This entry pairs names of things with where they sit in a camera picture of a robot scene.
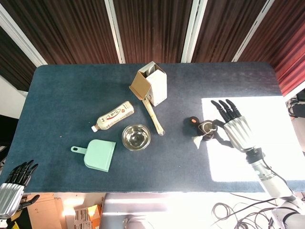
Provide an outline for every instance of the metal bowl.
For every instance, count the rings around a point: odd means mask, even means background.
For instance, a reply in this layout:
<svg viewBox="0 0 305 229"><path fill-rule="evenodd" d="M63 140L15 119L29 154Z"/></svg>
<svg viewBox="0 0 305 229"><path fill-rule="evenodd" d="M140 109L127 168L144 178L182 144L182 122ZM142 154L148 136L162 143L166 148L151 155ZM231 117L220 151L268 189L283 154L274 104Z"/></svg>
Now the metal bowl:
<svg viewBox="0 0 305 229"><path fill-rule="evenodd" d="M141 124L130 125L123 130L123 145L131 151L145 149L151 142L151 133Z"/></svg>

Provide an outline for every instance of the mint green dustpan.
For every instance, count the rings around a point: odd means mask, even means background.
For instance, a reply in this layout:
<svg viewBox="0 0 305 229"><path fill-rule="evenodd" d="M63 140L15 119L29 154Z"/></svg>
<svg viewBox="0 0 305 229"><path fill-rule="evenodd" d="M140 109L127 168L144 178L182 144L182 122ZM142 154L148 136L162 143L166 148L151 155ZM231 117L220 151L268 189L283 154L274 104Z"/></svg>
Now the mint green dustpan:
<svg viewBox="0 0 305 229"><path fill-rule="evenodd" d="M85 154L84 162L88 168L108 172L114 147L115 142L94 139L89 142L87 148L72 146L71 151Z"/></svg>

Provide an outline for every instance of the bamboo skewer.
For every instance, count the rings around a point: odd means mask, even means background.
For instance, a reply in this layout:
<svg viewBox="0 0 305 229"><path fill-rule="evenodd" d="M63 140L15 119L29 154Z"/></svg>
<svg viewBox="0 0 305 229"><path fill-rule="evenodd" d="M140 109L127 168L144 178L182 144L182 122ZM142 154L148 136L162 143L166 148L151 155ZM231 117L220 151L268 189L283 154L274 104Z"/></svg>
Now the bamboo skewer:
<svg viewBox="0 0 305 229"><path fill-rule="evenodd" d="M165 131L163 130L162 126L160 125L160 123L156 117L156 114L153 111L153 107L152 107L151 103L149 102L148 98L145 97L145 99L142 100L142 102L144 103L146 110L148 111L149 115L151 116L153 124L156 127L158 134L163 136L165 134Z"/></svg>

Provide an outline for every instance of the table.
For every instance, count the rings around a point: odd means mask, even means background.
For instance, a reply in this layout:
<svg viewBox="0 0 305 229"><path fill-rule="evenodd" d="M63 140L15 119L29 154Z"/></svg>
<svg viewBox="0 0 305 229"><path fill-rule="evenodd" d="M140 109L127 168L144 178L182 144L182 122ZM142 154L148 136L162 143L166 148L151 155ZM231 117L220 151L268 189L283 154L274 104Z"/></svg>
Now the table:
<svg viewBox="0 0 305 229"><path fill-rule="evenodd" d="M39 163L27 192L167 192L263 191L258 182L211 179L206 143L199 151L191 137L196 130L186 118L203 118L202 99L281 96L272 67L260 62L160 64L167 73L168 98L154 108L166 131L153 123L128 86L143 64L45 65L34 74L2 181L18 164ZM97 118L124 101L135 113L109 130L94 133ZM147 126L150 145L131 152L121 141L131 124ZM93 139L117 142L109 172L89 169L71 146L86 147ZM288 181L294 190L305 182Z"/></svg>

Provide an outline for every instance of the dustpan handle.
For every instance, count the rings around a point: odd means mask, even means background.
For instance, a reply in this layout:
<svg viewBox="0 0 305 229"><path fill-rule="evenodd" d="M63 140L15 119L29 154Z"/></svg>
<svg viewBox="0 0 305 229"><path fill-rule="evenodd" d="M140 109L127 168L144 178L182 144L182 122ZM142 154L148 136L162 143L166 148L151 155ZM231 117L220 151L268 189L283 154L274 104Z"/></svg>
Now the dustpan handle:
<svg viewBox="0 0 305 229"><path fill-rule="evenodd" d="M86 154L87 149L86 148L81 148L78 146L72 146L71 151L74 153L79 153L79 154Z"/></svg>

